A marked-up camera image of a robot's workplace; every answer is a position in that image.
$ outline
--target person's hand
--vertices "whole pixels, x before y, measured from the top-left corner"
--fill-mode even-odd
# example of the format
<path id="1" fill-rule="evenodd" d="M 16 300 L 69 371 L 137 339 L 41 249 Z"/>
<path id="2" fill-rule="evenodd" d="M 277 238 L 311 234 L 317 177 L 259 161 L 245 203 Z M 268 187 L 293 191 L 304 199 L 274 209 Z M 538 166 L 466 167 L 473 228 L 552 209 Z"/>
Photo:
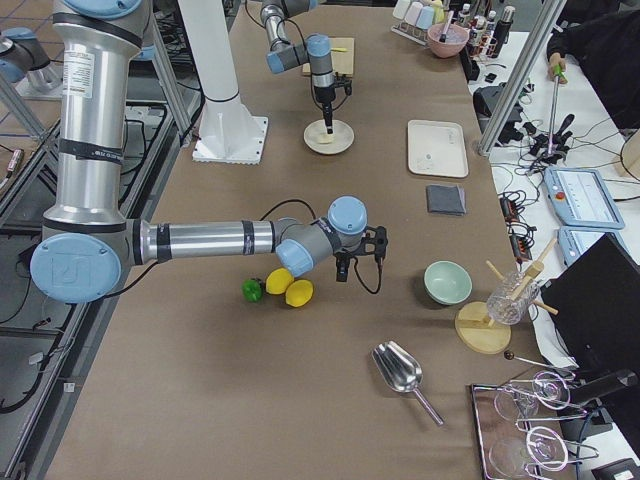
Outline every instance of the person's hand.
<path id="1" fill-rule="evenodd" d="M 567 69 L 567 63 L 565 62 L 564 58 L 556 52 L 551 54 L 551 56 L 549 57 L 548 72 L 549 78 L 551 80 L 555 78 L 558 68 L 560 69 L 560 71 L 564 72 Z M 560 83 L 567 83 L 567 79 L 564 77 L 564 75 L 560 75 Z"/>

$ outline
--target rectangular white tray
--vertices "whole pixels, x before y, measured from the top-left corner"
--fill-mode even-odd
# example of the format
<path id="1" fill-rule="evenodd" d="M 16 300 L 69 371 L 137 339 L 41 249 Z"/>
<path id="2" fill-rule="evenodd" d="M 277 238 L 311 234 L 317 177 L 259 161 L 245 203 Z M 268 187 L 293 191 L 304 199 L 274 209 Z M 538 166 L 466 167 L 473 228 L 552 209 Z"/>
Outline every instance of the rectangular white tray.
<path id="1" fill-rule="evenodd" d="M 411 172 L 455 178 L 469 174 L 464 135 L 457 123 L 410 120 L 407 139 Z"/>

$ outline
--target light green ceramic bowl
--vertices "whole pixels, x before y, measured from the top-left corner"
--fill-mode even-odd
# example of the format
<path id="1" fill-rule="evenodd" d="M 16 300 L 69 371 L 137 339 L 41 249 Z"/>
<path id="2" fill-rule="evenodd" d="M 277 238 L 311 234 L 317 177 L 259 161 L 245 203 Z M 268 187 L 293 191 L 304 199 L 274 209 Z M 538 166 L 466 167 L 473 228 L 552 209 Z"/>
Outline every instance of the light green ceramic bowl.
<path id="1" fill-rule="evenodd" d="M 471 277 L 457 263 L 440 261 L 424 272 L 424 287 L 431 298 L 443 305 L 455 305 L 471 294 Z"/>

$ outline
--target gray cloth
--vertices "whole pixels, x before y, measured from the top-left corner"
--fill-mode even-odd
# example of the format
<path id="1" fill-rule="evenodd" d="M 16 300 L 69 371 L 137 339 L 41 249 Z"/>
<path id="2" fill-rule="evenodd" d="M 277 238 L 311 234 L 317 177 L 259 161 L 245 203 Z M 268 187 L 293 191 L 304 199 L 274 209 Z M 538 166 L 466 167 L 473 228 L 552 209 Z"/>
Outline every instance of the gray cloth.
<path id="1" fill-rule="evenodd" d="M 467 213 L 464 189 L 460 185 L 427 185 L 427 210 L 430 213 L 464 215 Z"/>

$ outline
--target silver scoop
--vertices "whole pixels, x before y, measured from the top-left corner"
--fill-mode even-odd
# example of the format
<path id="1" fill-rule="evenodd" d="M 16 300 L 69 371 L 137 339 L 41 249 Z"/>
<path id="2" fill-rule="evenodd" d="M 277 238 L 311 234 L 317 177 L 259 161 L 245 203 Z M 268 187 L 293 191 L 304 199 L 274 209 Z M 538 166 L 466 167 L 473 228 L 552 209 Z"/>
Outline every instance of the silver scoop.
<path id="1" fill-rule="evenodd" d="M 422 381 L 422 368 L 415 358 L 393 341 L 381 343 L 373 349 L 371 355 L 382 377 L 392 390 L 399 393 L 412 392 L 436 425 L 439 427 L 444 425 L 442 417 L 418 389 Z"/>

